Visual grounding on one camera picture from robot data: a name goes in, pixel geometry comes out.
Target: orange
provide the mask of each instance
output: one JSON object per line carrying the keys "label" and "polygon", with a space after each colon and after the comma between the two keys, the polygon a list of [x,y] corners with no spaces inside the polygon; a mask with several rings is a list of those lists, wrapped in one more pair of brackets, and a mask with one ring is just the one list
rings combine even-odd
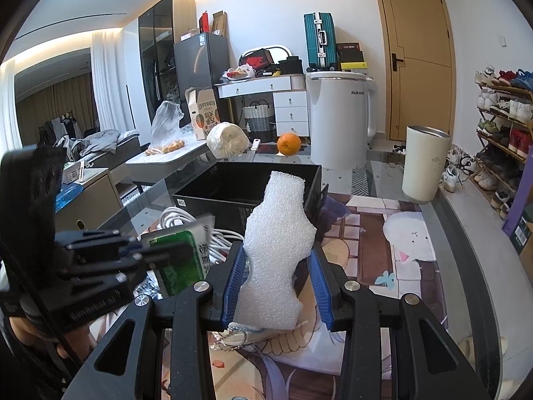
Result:
{"label": "orange", "polygon": [[278,139],[278,150],[285,156],[296,155],[301,147],[302,142],[300,141],[299,137],[292,132],[283,134]]}

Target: person's hand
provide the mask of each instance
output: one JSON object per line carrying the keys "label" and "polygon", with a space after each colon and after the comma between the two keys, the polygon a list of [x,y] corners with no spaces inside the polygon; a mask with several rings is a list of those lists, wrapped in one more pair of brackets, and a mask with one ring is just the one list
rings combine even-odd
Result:
{"label": "person's hand", "polygon": [[[26,319],[26,317],[10,317],[9,321],[15,336],[25,346],[33,346],[44,351],[45,341],[58,343],[57,339],[55,338],[46,338],[39,334],[34,325],[28,319]],[[65,334],[65,338],[69,342],[70,346],[82,361],[87,359],[91,351],[89,335],[89,325],[82,326],[72,332],[69,332],[68,334]],[[61,358],[68,358],[68,354],[62,344],[58,343],[57,351]]]}

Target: white electric kettle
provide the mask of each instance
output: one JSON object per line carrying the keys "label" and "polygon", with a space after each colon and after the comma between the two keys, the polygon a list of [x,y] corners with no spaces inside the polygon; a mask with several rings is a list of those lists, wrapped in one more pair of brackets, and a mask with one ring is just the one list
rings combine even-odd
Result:
{"label": "white electric kettle", "polygon": [[306,76],[311,160],[350,170],[366,164],[376,135],[376,82],[362,73],[313,72]]}

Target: light switch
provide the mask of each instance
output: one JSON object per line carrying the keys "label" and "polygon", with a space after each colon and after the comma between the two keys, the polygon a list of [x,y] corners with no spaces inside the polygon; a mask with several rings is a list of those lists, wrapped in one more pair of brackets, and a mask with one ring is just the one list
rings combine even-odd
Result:
{"label": "light switch", "polygon": [[505,48],[507,46],[507,42],[505,41],[505,36],[503,34],[499,34],[498,39],[500,41],[500,45],[502,46],[502,48]]}

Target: curtain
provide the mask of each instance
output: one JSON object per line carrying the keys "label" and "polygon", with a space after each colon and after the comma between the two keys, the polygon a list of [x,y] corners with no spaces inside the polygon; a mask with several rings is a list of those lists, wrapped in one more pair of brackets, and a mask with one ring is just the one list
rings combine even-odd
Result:
{"label": "curtain", "polygon": [[15,60],[0,65],[0,158],[8,150],[22,148],[15,108]]}
{"label": "curtain", "polygon": [[39,127],[47,121],[72,113],[82,134],[96,127],[91,74],[58,82],[17,102],[17,119],[22,145],[39,142]]}
{"label": "curtain", "polygon": [[124,67],[123,31],[95,31],[91,40],[94,98],[100,129],[135,129],[128,101]]}

